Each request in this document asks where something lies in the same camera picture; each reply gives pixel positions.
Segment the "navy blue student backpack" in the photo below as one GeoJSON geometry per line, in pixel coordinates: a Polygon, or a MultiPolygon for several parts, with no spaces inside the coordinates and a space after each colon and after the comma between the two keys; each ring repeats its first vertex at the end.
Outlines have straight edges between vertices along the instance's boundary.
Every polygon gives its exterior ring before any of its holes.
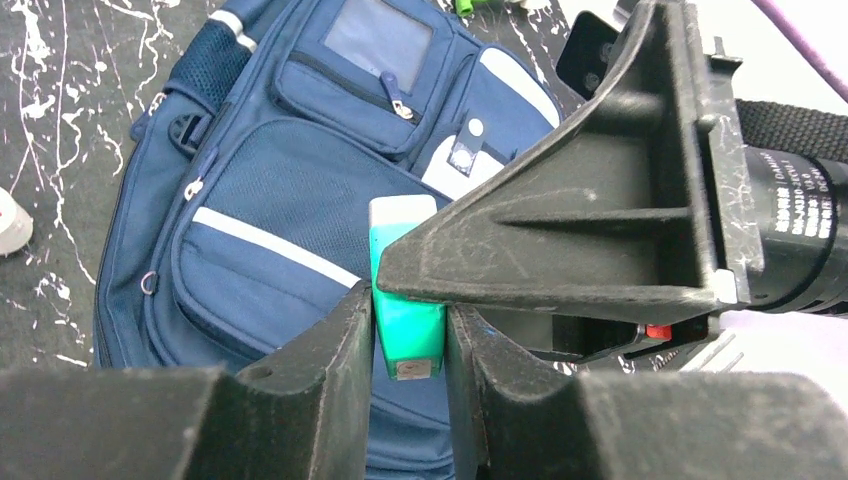
{"type": "Polygon", "coordinates": [[[247,367],[370,278],[373,199],[445,206],[562,119],[428,1],[225,3],[132,126],[96,360],[247,367]]]}

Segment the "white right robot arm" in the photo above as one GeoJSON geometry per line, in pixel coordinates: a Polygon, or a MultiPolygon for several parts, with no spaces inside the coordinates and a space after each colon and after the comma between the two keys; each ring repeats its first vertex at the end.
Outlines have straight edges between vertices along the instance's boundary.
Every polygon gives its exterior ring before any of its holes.
{"type": "Polygon", "coordinates": [[[683,358],[732,310],[846,316],[845,117],[737,99],[683,1],[567,50],[587,101],[391,244],[378,289],[549,314],[537,355],[578,364],[683,358]]]}

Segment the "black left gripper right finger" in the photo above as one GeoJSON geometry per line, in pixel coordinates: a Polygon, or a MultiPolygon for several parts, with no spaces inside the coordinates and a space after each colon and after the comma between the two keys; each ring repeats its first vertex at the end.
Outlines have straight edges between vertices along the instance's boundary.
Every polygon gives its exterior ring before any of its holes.
{"type": "Polygon", "coordinates": [[[847,419],[776,373],[567,376],[449,311],[445,367],[460,479],[843,479],[847,419]]]}

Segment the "white PVC pipe stand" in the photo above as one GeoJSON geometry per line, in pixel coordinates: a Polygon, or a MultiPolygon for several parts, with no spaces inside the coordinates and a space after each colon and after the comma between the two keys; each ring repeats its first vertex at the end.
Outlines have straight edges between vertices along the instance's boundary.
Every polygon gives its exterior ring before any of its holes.
{"type": "Polygon", "coordinates": [[[33,219],[4,188],[1,189],[1,245],[2,255],[21,250],[32,238],[33,219]]]}

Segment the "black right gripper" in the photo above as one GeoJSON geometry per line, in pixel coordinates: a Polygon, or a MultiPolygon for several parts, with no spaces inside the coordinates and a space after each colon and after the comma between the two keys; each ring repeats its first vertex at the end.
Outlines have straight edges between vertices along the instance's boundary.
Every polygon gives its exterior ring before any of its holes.
{"type": "Polygon", "coordinates": [[[560,314],[556,356],[691,352],[731,309],[847,314],[847,123],[734,97],[695,9],[575,18],[558,60],[584,100],[554,132],[388,247],[417,299],[560,314]]]}

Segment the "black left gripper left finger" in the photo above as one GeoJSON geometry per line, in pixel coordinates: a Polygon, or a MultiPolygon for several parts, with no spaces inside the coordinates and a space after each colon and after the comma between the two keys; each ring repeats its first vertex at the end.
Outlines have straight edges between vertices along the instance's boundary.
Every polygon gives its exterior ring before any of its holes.
{"type": "Polygon", "coordinates": [[[220,367],[1,375],[5,479],[360,479],[370,287],[230,375],[220,367]]]}

